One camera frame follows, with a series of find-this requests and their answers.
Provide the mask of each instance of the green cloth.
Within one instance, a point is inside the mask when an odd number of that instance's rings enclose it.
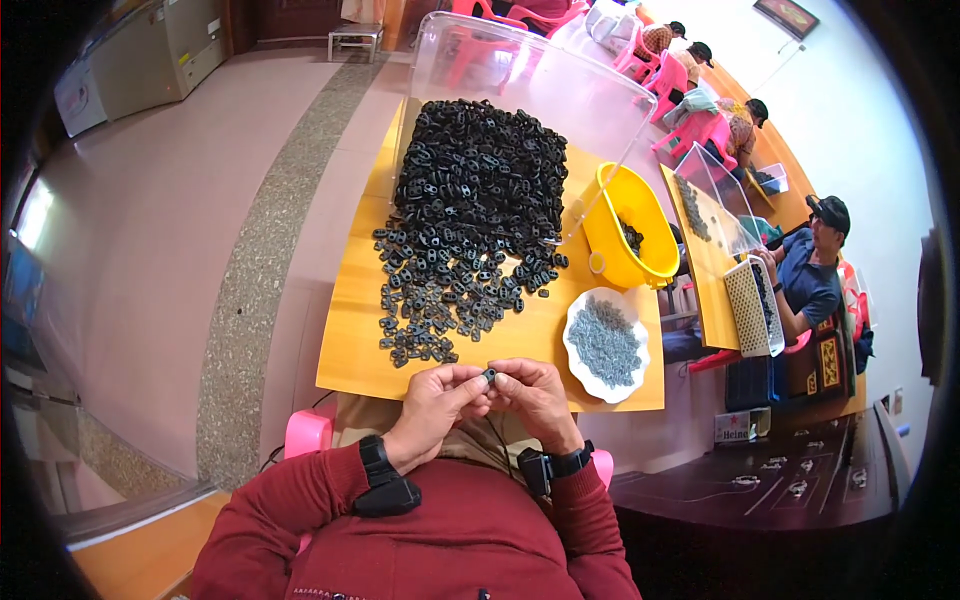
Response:
[[[740,226],[754,236],[757,242],[763,243],[763,235],[767,236],[767,242],[772,242],[777,238],[783,237],[783,229],[780,226],[773,227],[763,217],[751,217],[750,215],[741,215],[738,217]]]

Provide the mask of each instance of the clear acrylic divider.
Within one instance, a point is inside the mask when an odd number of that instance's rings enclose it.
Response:
[[[522,109],[567,140],[563,244],[582,225],[642,128],[656,97],[595,60],[553,46],[545,37],[501,23],[432,12],[420,24],[410,81],[396,132],[396,178],[417,116],[430,101],[489,101]],[[598,180],[605,162],[616,166]]]
[[[740,218],[754,219],[743,188],[703,146],[694,142],[674,172],[698,191],[700,215],[724,252],[737,256],[762,246],[740,223]]]

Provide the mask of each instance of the red sweater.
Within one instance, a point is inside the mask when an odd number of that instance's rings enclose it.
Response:
[[[639,598],[593,462],[552,484],[551,524],[496,470],[435,460],[408,477],[422,504],[350,514],[366,492],[357,444],[282,461],[233,494],[193,574],[194,600]],[[299,556],[300,534],[316,531]]]

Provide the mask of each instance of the framed picture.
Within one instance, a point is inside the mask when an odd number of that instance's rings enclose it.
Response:
[[[766,14],[796,39],[804,39],[820,19],[791,0],[756,0],[754,8]]]

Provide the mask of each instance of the yellow plastic basin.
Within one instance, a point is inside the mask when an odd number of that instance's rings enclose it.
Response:
[[[584,199],[596,196],[614,166],[604,162],[597,167]],[[640,258],[627,246],[617,216],[643,234]],[[614,285],[632,288],[646,283],[659,290],[673,281],[680,267],[680,251],[657,196],[641,176],[625,166],[617,169],[603,197],[587,214],[584,231],[593,251],[591,268]]]

